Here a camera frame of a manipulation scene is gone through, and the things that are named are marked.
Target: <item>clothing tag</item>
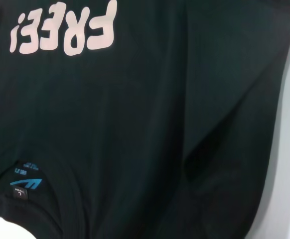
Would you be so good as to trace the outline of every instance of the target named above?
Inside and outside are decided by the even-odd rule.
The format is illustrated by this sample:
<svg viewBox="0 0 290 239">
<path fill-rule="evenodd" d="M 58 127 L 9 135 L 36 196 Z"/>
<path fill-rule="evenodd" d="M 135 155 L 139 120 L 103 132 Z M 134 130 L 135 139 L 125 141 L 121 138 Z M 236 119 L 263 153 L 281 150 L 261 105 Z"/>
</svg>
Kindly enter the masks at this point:
<svg viewBox="0 0 290 239">
<path fill-rule="evenodd" d="M 18 186 L 12 186 L 13 189 L 13 197 L 19 198 L 22 200 L 27 200 L 27 190 L 24 188 L 20 188 Z"/>
</svg>

